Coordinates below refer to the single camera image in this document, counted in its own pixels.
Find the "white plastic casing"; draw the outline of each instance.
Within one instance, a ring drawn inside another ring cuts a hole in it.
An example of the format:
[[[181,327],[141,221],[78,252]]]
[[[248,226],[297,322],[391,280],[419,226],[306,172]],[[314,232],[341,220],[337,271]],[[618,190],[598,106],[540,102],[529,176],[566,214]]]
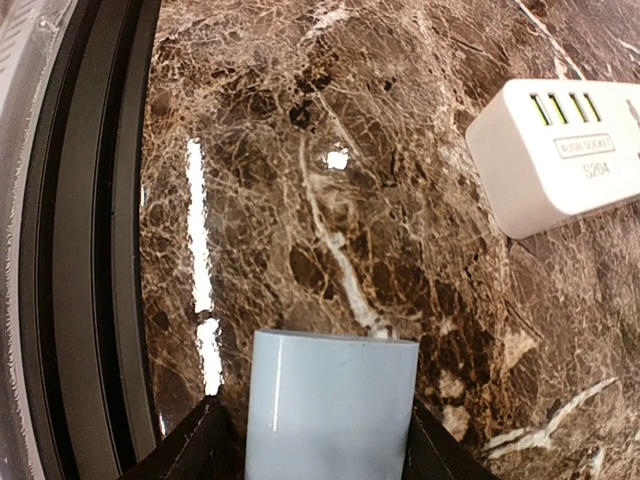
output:
[[[466,140],[512,238],[640,195],[640,85],[511,80]]]

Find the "power strip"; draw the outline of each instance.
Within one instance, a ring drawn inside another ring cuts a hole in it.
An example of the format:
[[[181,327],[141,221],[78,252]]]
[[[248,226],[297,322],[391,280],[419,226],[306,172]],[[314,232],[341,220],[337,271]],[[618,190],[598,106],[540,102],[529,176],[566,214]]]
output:
[[[640,195],[640,85],[511,80],[466,140],[512,238]]]

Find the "usb port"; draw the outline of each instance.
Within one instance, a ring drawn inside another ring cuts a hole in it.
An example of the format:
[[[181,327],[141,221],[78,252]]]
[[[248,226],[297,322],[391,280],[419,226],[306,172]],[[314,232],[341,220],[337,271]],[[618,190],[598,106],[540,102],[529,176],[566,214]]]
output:
[[[538,97],[538,95],[536,95],[535,93],[532,93],[531,100],[533,101],[533,104],[536,106],[536,110],[538,110],[538,113],[540,114],[540,118],[542,118],[542,122],[547,126],[551,125],[551,120],[549,119],[547,112],[544,110],[544,106],[540,101],[540,97]]]
[[[580,101],[578,100],[578,97],[576,97],[576,94],[570,93],[569,97],[571,97],[571,100],[573,100],[573,104],[576,106],[576,110],[578,110],[580,117],[582,117],[582,121],[587,123],[589,119],[587,118],[587,115],[584,113],[584,110],[582,109],[582,105],[580,105]]]
[[[589,107],[591,108],[591,111],[595,115],[596,120],[601,122],[602,118],[600,118],[600,114],[598,113],[598,110],[596,109],[596,106],[594,105],[593,101],[591,100],[591,97],[589,96],[589,94],[585,93],[584,94],[584,98],[587,99],[587,103],[589,104]]]
[[[553,104],[553,108],[556,109],[556,113],[558,114],[558,117],[560,117],[560,121],[562,123],[567,123],[567,117],[565,116],[564,112],[562,111],[562,107],[560,106],[560,103],[558,102],[558,99],[556,98],[556,96],[553,93],[549,94],[549,100],[551,100],[551,103]]]

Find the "light blue object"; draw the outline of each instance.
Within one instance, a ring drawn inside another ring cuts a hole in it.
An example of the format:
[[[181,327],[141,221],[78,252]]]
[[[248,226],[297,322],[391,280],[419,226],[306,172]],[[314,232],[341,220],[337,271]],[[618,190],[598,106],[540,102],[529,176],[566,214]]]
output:
[[[255,333],[245,480],[399,480],[418,344]]]

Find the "brown marble countertop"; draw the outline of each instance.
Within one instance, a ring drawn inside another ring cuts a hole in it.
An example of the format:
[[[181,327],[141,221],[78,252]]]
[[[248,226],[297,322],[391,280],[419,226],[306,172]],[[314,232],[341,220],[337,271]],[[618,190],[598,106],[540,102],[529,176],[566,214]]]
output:
[[[258,328],[391,335],[501,478],[638,478],[640,207],[512,241],[463,135],[510,78],[640,82],[639,24],[635,0],[166,0],[140,207],[162,428],[220,387],[241,452]]]

